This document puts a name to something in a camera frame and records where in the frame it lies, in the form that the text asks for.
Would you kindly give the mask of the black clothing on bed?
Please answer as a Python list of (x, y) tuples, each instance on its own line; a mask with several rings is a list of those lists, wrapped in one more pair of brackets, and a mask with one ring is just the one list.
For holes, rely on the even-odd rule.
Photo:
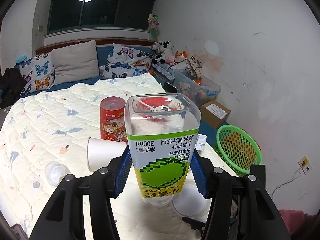
[(7, 68), (1, 77), (1, 108), (12, 106), (27, 82), (16, 68)]

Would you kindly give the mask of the round plastic jelly cup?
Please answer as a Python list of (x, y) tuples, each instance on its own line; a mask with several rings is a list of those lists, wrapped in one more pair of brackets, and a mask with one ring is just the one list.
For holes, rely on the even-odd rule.
[(171, 205), (180, 216), (197, 218), (209, 212), (211, 201), (199, 193), (193, 184), (185, 184), (182, 192), (174, 197)]

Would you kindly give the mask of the right butterfly pillow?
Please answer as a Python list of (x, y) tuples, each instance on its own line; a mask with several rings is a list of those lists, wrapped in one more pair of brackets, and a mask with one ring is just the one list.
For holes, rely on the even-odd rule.
[(112, 44), (102, 77), (116, 79), (140, 76), (149, 71), (152, 55), (142, 50)]

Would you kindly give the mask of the clear plastic lid cup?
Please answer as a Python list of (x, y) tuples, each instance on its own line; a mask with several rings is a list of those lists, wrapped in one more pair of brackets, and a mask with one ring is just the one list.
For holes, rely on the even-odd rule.
[(52, 186), (59, 185), (60, 181), (69, 174), (70, 170), (67, 166), (57, 161), (50, 161), (44, 169), (44, 174), (48, 183)]

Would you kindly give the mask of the grey pillow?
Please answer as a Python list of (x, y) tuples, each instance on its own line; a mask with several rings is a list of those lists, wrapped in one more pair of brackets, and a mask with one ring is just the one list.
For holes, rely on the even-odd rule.
[(52, 50), (55, 85), (99, 76), (95, 40)]

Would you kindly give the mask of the red cartoon snack canister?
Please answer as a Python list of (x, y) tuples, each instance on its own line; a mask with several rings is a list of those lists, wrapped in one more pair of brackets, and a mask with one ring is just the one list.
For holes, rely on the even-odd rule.
[(117, 96), (104, 98), (100, 103), (100, 138), (127, 143), (125, 100)]

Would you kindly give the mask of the plush toy pile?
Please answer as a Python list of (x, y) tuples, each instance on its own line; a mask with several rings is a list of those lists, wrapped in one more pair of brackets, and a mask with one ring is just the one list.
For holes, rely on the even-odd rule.
[(154, 42), (149, 46), (149, 49), (155, 53), (152, 59), (153, 64), (161, 63), (172, 66), (188, 58), (186, 51), (174, 53), (170, 41)]

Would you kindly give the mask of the dark window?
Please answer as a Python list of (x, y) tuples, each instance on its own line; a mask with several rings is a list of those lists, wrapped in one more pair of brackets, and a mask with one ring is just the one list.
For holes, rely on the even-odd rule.
[(148, 28), (154, 0), (52, 0), (48, 34), (82, 28)]

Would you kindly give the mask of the red foam fruit net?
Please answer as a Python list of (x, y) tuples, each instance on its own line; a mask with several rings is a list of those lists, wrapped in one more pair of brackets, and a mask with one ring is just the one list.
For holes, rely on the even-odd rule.
[(165, 117), (167, 112), (185, 109), (181, 100), (169, 96), (150, 96), (138, 98), (135, 111), (144, 118), (159, 119)]

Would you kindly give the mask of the smartphone with pink case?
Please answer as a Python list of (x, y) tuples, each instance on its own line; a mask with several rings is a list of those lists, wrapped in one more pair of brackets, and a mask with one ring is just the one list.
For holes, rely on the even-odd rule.
[(15, 236), (19, 239), (19, 240), (28, 240), (28, 236), (25, 233), (25, 231), (23, 230), (23, 228), (21, 227), (20, 224), (14, 224), (11, 227), (13, 233), (15, 234)]

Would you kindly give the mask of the green plastic basket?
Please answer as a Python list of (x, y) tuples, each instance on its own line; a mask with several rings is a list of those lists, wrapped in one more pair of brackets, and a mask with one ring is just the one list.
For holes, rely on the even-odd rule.
[(233, 125), (223, 125), (217, 130), (214, 150), (239, 177), (248, 175), (252, 165), (263, 163), (255, 140)]

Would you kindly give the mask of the left butterfly pillow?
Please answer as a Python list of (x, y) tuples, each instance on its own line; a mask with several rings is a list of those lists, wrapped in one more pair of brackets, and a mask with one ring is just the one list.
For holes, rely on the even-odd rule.
[(39, 54), (21, 62), (18, 69), (21, 76), (27, 82), (21, 92), (21, 96), (47, 90), (54, 85), (55, 70), (52, 63), (51, 52)]

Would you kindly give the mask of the butterfly pillow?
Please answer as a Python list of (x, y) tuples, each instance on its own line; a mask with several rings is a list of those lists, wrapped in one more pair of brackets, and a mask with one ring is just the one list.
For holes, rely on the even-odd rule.
[(142, 50), (112, 44), (102, 77), (116, 79), (140, 76), (149, 71), (152, 55)]
[(21, 96), (47, 90), (54, 85), (55, 70), (52, 63), (51, 52), (39, 54), (21, 62), (18, 69), (21, 76), (27, 82), (21, 92)]

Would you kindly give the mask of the wall power socket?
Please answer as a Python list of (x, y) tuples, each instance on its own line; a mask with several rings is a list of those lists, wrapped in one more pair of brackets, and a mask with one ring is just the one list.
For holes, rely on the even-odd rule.
[(298, 164), (305, 175), (307, 175), (312, 170), (311, 163), (306, 155), (300, 159)]

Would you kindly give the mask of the cardboard box with label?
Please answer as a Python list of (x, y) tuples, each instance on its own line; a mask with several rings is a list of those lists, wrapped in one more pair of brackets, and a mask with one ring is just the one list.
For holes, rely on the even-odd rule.
[(218, 129), (229, 117), (231, 111), (216, 100), (201, 106), (202, 120), (214, 129)]

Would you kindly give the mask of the clear plastic storage bin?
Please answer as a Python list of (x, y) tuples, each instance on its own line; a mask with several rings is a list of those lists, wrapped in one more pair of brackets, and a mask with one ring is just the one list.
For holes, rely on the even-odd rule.
[(187, 96), (198, 108), (202, 105), (214, 100), (221, 92), (221, 86), (214, 81), (204, 77), (201, 82), (196, 83), (190, 77), (182, 72), (176, 71), (173, 86), (177, 88), (177, 92)]

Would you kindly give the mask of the white milk carton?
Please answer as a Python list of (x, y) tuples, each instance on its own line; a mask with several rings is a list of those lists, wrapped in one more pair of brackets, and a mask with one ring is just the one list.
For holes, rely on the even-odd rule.
[(206, 145), (206, 141), (207, 141), (207, 136), (204, 134), (198, 134), (197, 135), (197, 140), (196, 140), (196, 145), (195, 148), (198, 151), (203, 151), (204, 147)]

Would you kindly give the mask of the square juice bottle green label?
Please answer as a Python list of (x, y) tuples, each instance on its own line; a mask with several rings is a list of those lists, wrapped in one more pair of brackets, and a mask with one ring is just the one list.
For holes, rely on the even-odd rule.
[[(169, 96), (181, 100), (185, 109), (167, 112), (159, 119), (144, 118), (135, 109), (138, 98)], [(127, 143), (143, 201), (165, 206), (182, 192), (195, 150), (201, 113), (181, 93), (130, 97), (124, 108)]]

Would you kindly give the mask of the white paper cup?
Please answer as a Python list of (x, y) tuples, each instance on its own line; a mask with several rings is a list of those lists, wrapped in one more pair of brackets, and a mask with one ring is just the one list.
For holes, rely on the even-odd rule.
[(117, 142), (89, 137), (87, 142), (87, 166), (91, 172), (107, 167), (113, 158), (120, 157), (127, 147), (125, 142)]

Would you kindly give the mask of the hanging green pink toy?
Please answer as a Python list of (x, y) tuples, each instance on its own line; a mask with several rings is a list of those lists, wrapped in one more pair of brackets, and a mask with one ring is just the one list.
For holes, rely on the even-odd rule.
[(154, 11), (149, 15), (148, 18), (148, 31), (150, 33), (150, 37), (152, 40), (157, 41), (157, 36), (158, 36), (158, 15)]

